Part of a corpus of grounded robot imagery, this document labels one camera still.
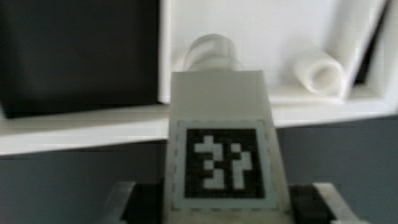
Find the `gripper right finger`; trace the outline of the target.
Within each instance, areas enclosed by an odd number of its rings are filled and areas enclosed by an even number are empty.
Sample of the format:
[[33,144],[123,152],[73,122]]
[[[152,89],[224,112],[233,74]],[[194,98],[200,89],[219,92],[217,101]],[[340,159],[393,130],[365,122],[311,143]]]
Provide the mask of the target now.
[[290,186],[295,224],[370,224],[347,204],[331,183]]

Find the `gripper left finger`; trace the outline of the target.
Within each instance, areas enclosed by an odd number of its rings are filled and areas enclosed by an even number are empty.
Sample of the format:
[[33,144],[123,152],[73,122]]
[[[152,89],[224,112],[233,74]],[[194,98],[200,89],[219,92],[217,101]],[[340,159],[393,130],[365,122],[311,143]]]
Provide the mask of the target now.
[[114,185],[96,224],[162,224],[162,184]]

